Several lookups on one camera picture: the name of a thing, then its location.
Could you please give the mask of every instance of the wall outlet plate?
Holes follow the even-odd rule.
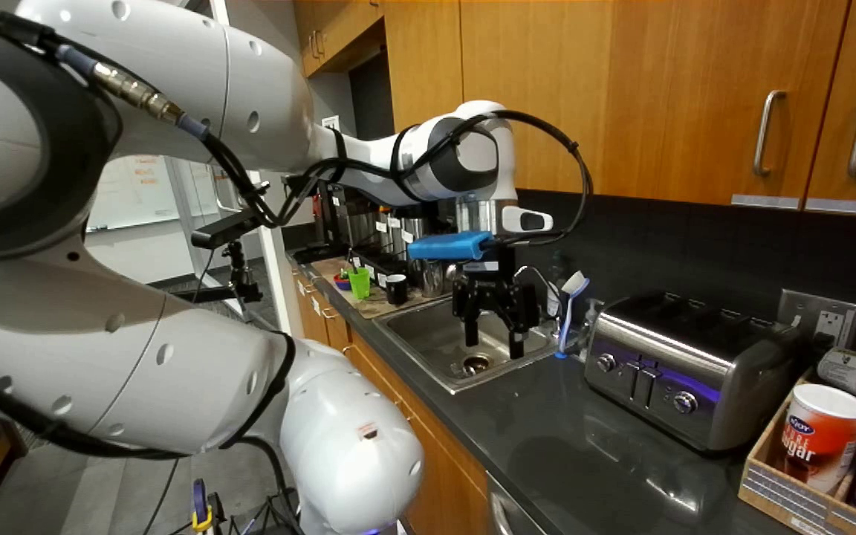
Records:
[[[322,125],[329,126],[329,128],[336,129],[337,131],[342,132],[339,130],[339,115],[333,115],[332,117],[322,119]]]
[[[834,336],[835,348],[854,342],[856,304],[782,288],[778,321],[795,325],[809,340],[818,332]]]

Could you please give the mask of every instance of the sink drain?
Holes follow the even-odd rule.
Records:
[[[468,375],[478,375],[479,372],[484,372],[490,366],[490,359],[482,353],[471,355],[464,359],[461,363],[464,372]]]

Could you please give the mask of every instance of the stainless steel sink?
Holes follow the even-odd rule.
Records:
[[[523,368],[554,354],[557,341],[549,325],[532,328],[524,341],[524,356],[510,359],[507,328],[493,313],[478,319],[479,343],[464,343],[461,320],[451,313],[451,299],[429,302],[374,320],[432,379],[452,394]]]

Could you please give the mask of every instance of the toaster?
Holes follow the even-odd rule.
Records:
[[[797,328],[656,291],[597,318],[587,383],[700,451],[753,440],[801,372]]]

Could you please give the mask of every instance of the countertop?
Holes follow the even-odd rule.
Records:
[[[452,395],[339,292],[315,285],[547,533],[793,533],[737,498],[746,454],[694,453],[591,390],[583,363],[548,357]]]

